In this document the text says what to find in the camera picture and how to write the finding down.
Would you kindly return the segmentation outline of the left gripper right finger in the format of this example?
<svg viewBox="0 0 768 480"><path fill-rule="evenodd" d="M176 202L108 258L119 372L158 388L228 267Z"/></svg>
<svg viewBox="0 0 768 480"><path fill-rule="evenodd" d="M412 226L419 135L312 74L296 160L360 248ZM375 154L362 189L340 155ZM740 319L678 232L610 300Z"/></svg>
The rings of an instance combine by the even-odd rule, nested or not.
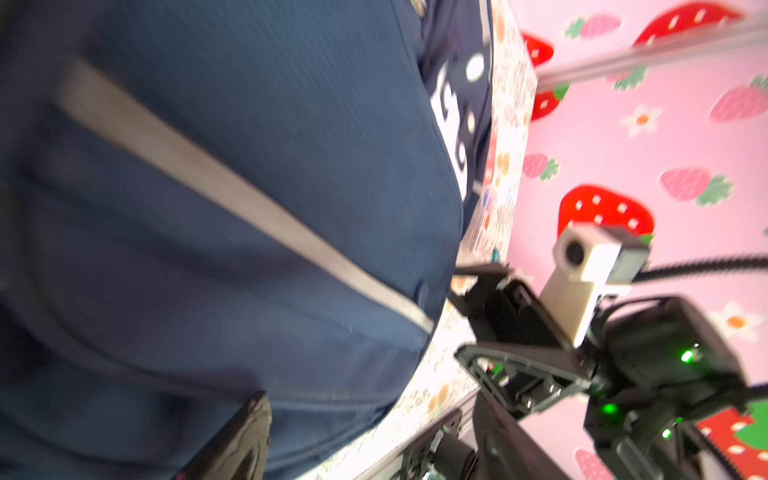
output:
<svg viewBox="0 0 768 480"><path fill-rule="evenodd" d="M487 392L472 414L477 466L472 479L568 480L569 476Z"/></svg>

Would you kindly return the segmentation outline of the navy blue student backpack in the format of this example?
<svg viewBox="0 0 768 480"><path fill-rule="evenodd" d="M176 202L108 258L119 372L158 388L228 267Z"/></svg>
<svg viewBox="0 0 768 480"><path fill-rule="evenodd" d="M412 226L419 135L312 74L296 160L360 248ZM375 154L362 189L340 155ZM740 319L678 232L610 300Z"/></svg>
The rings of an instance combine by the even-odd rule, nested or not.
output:
<svg viewBox="0 0 768 480"><path fill-rule="evenodd" d="M262 479L379 424L437 327L492 109L487 1L5 1L1 475Z"/></svg>

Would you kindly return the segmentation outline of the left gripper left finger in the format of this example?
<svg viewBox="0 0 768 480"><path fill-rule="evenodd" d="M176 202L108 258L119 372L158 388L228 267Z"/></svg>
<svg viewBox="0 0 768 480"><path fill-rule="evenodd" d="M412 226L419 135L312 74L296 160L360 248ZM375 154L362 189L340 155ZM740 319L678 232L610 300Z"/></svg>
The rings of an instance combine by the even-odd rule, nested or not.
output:
<svg viewBox="0 0 768 480"><path fill-rule="evenodd" d="M266 469L272 409L266 393L249 400L175 476L185 480L259 480Z"/></svg>

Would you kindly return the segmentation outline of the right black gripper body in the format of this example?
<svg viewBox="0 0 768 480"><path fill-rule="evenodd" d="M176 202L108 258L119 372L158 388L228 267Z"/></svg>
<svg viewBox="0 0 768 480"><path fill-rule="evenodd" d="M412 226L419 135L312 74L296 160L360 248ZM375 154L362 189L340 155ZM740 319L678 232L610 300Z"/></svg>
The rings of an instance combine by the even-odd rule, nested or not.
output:
<svg viewBox="0 0 768 480"><path fill-rule="evenodd" d="M461 266L455 274L476 279L466 293L448 295L476 341L460 346L454 357L512 418L522 420L589 390L590 361L508 267Z"/></svg>

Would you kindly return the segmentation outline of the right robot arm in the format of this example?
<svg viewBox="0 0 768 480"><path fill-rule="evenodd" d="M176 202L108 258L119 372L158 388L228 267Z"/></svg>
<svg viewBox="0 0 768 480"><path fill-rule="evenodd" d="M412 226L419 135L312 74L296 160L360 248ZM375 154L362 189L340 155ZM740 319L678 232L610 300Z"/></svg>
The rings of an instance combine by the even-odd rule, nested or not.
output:
<svg viewBox="0 0 768 480"><path fill-rule="evenodd" d="M456 360L514 420L577 395L584 427L618 479L693 479L694 457L714 453L698 421L746 413L766 398L701 312L679 296L626 300L636 283L698 273L763 270L763 256L644 270L617 262L594 280L556 271L540 293L499 264L462 267L476 278L449 299L476 342Z"/></svg>

